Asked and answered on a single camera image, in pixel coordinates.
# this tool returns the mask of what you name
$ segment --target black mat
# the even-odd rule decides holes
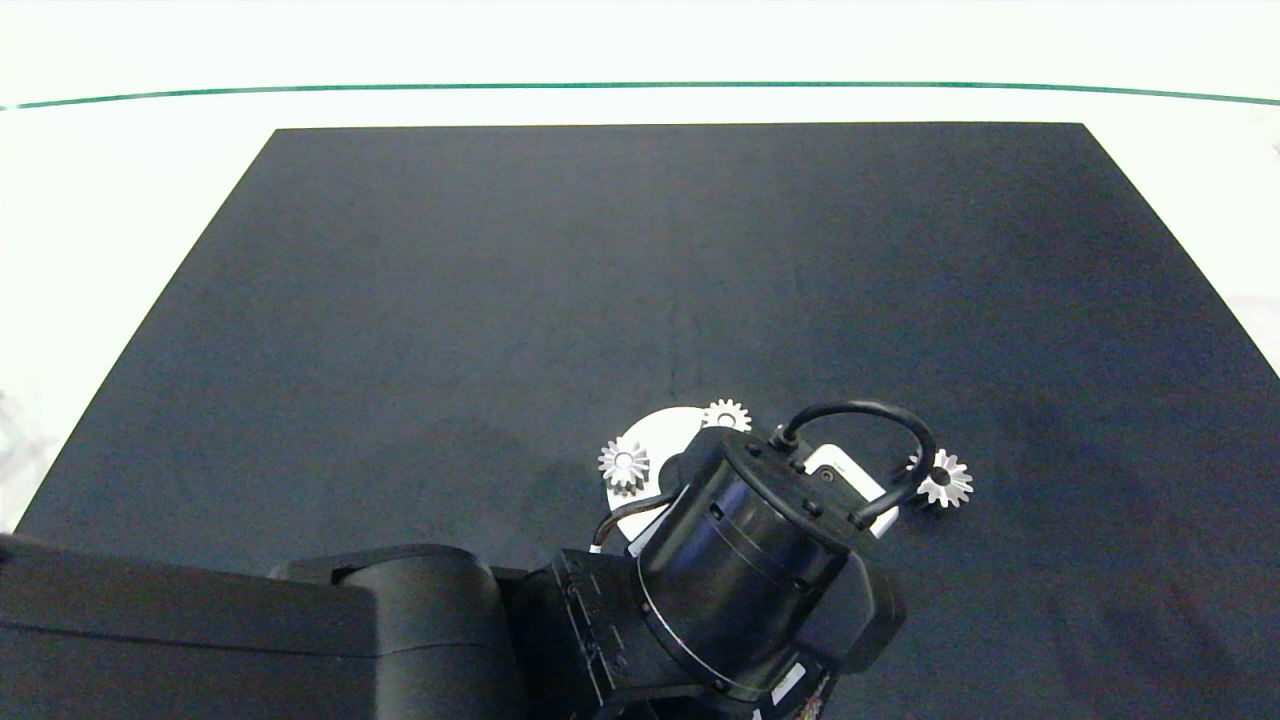
[[[831,717],[1276,714],[1280,382],[1080,126],[278,132],[20,532],[534,566],[646,413],[846,396],[978,489],[884,544],[914,615]]]

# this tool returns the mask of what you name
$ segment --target green line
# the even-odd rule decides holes
[[[671,82],[413,82],[375,85],[296,85],[264,87],[206,87],[201,90],[161,90],[156,92],[127,92],[69,100],[42,100],[0,106],[3,110],[29,110],[90,102],[115,102],[119,100],[147,100],[152,97],[183,97],[189,95],[255,95],[266,92],[333,92],[343,90],[636,90],[636,88],[689,88],[689,87],[933,87],[980,90],[1055,90],[1060,92],[1101,92],[1107,95],[1146,95],[1151,97],[1176,97],[1181,100],[1211,100],[1216,102],[1247,102],[1276,105],[1270,97],[1240,95],[1213,95],[1208,92],[1180,92],[1175,90],[1142,90],[1135,87],[1102,87],[1092,85],[1044,85],[1033,82],[895,82],[895,81],[671,81]]]

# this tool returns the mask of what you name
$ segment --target white background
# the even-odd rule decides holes
[[[0,4],[0,106],[209,87],[957,81],[1280,99],[1280,5]],[[1280,366],[1280,108],[1016,90],[305,92],[0,111],[0,530],[278,127],[1085,123]]]

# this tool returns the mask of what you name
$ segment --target silver gear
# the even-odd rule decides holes
[[[941,484],[934,482],[933,478],[927,477],[920,483],[920,487],[916,488],[915,495],[927,495],[931,505],[937,503],[942,507],[960,507],[961,502],[968,502],[969,495],[973,493],[973,477],[965,471],[969,466],[963,465],[959,460],[959,457],[947,455],[947,451],[940,447],[937,456],[933,459],[933,466],[946,470],[950,480],[946,484]],[[913,455],[906,469],[911,470],[915,468],[916,461],[919,461],[919,456]]]
[[[649,454],[640,443],[622,438],[611,439],[600,448],[600,473],[609,489],[617,495],[635,495],[644,488],[649,471]]]
[[[703,427],[733,428],[745,433],[751,429],[751,416],[741,402],[721,398],[703,410]]]

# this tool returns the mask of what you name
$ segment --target bevel gear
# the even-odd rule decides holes
[[[635,495],[644,487],[649,471],[649,454],[640,443],[623,438],[611,439],[600,448],[600,473],[609,491],[617,495]]]
[[[741,402],[721,398],[703,410],[703,427],[733,428],[745,433],[751,429],[751,416]]]
[[[919,456],[913,455],[906,469],[915,468],[918,460]],[[929,470],[929,475],[924,478],[915,493],[928,496],[929,505],[940,505],[941,507],[960,507],[961,502],[968,502],[969,495],[973,492],[973,477],[965,471],[969,466],[959,460],[940,447],[933,459],[933,469]]]

